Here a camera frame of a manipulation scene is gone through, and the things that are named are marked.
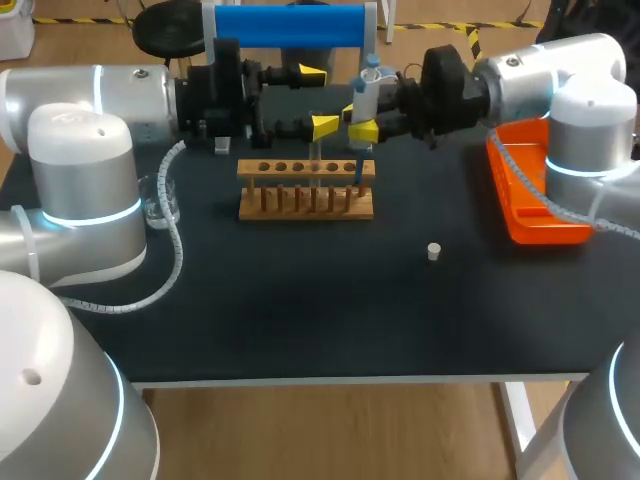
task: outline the white container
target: white container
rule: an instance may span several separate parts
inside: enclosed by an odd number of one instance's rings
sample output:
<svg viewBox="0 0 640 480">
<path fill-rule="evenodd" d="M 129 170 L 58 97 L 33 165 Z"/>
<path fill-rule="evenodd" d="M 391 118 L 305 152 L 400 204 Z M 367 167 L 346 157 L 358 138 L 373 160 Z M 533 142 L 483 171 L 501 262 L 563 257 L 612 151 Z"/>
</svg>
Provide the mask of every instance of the white container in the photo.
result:
<svg viewBox="0 0 640 480">
<path fill-rule="evenodd" d="M 17 0 L 8 13 L 0 13 L 0 61 L 27 58 L 35 39 L 34 0 Z"/>
</svg>

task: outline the black chair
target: black chair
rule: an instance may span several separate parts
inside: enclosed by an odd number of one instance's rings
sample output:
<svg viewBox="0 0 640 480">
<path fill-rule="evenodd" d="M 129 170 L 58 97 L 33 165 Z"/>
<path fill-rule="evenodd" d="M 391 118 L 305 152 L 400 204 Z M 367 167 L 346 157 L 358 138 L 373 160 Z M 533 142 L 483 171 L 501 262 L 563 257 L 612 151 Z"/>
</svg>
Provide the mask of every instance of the black chair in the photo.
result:
<svg viewBox="0 0 640 480">
<path fill-rule="evenodd" d="M 143 10 L 133 21 L 133 41 L 143 52 L 178 59 L 180 76 L 186 76 L 189 57 L 204 52 L 202 5 L 195 0 L 170 0 Z"/>
<path fill-rule="evenodd" d="M 640 96 L 640 1 L 552 0 L 537 43 L 601 32 L 615 38 L 627 58 L 627 85 Z"/>
</svg>

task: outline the small glass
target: small glass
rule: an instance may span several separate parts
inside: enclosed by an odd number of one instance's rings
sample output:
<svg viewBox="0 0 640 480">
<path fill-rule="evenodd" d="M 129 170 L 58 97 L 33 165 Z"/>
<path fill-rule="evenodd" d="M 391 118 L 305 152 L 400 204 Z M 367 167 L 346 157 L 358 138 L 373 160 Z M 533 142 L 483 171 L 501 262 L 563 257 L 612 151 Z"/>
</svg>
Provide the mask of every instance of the small glass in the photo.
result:
<svg viewBox="0 0 640 480">
<path fill-rule="evenodd" d="M 176 184 L 169 175 L 167 175 L 165 184 L 167 186 L 167 198 L 169 200 L 171 216 L 173 217 L 173 221 L 178 223 L 180 221 L 180 209 L 178 208 L 178 199 L 176 197 Z M 151 175 L 142 177 L 138 180 L 138 187 L 140 188 L 142 208 L 147 224 L 156 230 L 167 229 L 169 226 L 164 215 L 162 215 L 160 200 L 158 198 L 158 174 L 152 173 Z"/>
</svg>

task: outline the wooden peg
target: wooden peg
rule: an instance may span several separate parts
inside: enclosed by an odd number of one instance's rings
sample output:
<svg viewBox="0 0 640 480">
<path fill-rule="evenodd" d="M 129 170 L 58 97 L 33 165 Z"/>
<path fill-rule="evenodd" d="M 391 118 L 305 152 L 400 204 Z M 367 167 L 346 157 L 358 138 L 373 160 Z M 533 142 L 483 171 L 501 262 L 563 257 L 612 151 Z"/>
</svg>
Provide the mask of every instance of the wooden peg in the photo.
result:
<svg viewBox="0 0 640 480">
<path fill-rule="evenodd" d="M 347 186 L 344 192 L 344 211 L 348 212 L 351 208 L 351 185 Z"/>
<path fill-rule="evenodd" d="M 278 211 L 282 212 L 284 210 L 284 185 L 278 185 Z"/>
<path fill-rule="evenodd" d="M 249 183 L 247 183 L 247 195 L 249 195 L 249 201 L 253 203 L 253 197 L 255 195 L 255 179 L 253 177 L 249 177 Z"/>
<path fill-rule="evenodd" d="M 267 211 L 267 187 L 265 186 L 260 188 L 260 208 L 263 212 Z"/>
<path fill-rule="evenodd" d="M 302 189 L 300 187 L 300 185 L 296 185 L 296 200 L 295 200 L 295 209 L 296 212 L 300 211 L 300 197 L 302 197 Z"/>
<path fill-rule="evenodd" d="M 333 212 L 333 204 L 336 201 L 336 189 L 329 187 L 329 203 L 327 205 L 327 212 Z"/>
<path fill-rule="evenodd" d="M 318 189 L 311 187 L 311 212 L 316 213 L 318 207 Z"/>
</svg>

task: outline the black stool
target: black stool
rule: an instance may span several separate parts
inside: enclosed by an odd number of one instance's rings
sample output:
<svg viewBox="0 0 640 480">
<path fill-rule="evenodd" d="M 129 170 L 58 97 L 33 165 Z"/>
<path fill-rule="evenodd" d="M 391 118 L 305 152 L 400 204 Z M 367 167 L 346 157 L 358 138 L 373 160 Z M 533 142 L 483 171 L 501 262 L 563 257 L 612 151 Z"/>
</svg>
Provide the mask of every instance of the black stool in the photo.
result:
<svg viewBox="0 0 640 480">
<path fill-rule="evenodd" d="M 132 30 L 143 52 L 167 61 L 177 58 L 181 78 L 187 76 L 189 57 L 204 52 L 202 4 L 195 0 L 152 5 L 136 17 Z"/>
</svg>

